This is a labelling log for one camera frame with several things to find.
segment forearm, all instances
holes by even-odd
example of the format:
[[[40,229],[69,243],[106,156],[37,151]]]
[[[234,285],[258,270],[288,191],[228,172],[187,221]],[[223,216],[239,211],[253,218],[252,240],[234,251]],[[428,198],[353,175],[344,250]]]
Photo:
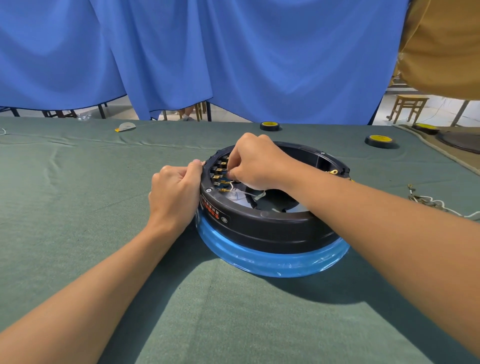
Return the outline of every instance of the forearm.
[[[0,363],[96,363],[176,234],[147,228],[0,334]]]
[[[285,191],[480,355],[480,224],[306,165],[295,170],[301,178],[285,175]]]

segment person's left arm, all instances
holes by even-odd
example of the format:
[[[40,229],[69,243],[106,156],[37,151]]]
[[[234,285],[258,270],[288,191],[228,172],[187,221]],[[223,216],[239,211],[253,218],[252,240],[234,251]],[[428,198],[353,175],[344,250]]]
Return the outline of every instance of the person's left arm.
[[[198,160],[156,173],[147,226],[0,333],[0,363],[97,363],[133,298],[191,222],[201,173]]]

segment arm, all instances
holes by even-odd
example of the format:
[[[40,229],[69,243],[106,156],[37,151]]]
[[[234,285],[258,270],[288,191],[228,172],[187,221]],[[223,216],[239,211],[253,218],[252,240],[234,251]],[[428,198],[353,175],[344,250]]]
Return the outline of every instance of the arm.
[[[145,229],[3,331],[0,363],[96,363],[130,302],[192,220],[201,173],[200,161],[156,173]]]
[[[265,165],[274,166],[268,175]],[[243,136],[228,169],[233,179],[295,198],[480,356],[480,224],[300,163],[264,135]],[[424,224],[408,224],[416,220]]]

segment person's left hand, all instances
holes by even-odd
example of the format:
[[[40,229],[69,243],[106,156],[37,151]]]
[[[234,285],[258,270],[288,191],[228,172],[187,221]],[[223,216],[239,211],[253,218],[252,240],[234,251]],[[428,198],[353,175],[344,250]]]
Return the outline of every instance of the person's left hand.
[[[165,166],[153,175],[147,227],[176,236],[185,230],[198,208],[202,168],[196,159],[187,167]]]

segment blue curtain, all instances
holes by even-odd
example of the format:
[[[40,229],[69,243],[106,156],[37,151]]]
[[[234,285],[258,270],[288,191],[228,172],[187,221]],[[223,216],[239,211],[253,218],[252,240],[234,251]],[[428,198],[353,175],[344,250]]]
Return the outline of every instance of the blue curtain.
[[[366,124],[408,0],[17,0],[0,9],[0,105],[127,93],[140,119],[202,100],[252,121]]]

